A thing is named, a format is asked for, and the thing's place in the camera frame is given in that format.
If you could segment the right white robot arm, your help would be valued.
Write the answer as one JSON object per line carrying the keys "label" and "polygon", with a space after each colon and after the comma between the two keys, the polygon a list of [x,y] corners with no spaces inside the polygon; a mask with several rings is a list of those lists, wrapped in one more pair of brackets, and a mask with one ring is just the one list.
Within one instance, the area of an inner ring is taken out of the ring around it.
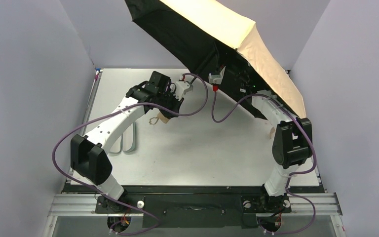
{"label": "right white robot arm", "polygon": [[271,152],[276,165],[265,182],[265,190],[271,197],[282,196],[292,174],[312,157],[309,145],[312,141],[311,121],[288,111],[268,90],[258,91],[251,105],[265,116],[274,129]]}

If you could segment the beige patterned umbrella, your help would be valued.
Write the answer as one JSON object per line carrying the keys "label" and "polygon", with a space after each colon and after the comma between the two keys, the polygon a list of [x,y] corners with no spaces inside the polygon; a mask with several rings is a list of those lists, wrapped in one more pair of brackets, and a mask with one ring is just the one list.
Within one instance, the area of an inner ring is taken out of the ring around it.
{"label": "beige patterned umbrella", "polygon": [[265,45],[252,19],[215,0],[128,0],[132,21],[191,73],[224,72],[219,89],[238,101],[269,90],[302,120],[301,93]]}

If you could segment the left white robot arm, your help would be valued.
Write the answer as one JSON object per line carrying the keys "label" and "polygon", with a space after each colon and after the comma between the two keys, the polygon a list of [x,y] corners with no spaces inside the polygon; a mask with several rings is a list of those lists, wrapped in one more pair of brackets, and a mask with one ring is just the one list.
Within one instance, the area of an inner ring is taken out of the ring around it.
{"label": "left white robot arm", "polygon": [[71,139],[71,168],[102,193],[119,200],[124,188],[112,175],[107,153],[123,133],[154,105],[160,105],[165,119],[177,117],[184,95],[193,86],[184,80],[172,82],[157,71],[150,79],[130,88],[120,104],[96,128]]}

